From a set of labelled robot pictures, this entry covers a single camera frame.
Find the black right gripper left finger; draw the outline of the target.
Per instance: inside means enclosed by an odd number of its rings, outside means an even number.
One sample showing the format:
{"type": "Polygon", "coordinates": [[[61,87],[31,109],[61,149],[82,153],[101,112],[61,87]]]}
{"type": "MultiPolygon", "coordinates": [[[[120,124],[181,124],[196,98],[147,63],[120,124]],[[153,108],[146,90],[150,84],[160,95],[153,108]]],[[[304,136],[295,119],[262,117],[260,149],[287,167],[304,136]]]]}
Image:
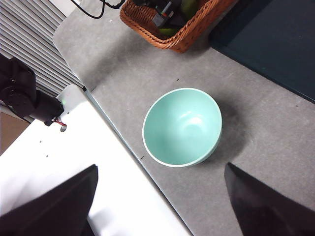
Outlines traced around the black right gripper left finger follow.
{"type": "Polygon", "coordinates": [[[2,236],[93,236],[88,214],[98,168],[91,165],[44,195],[0,218],[2,236]]]}

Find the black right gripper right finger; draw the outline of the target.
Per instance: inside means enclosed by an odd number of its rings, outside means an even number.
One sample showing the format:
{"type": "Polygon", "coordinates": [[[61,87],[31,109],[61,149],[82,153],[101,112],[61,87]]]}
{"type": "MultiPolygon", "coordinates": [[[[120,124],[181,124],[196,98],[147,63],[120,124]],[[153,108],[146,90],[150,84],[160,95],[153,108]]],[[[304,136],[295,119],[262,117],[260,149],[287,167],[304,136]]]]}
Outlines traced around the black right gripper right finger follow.
{"type": "Polygon", "coordinates": [[[245,236],[313,236],[315,212],[232,163],[224,169],[229,200],[245,236]]]}

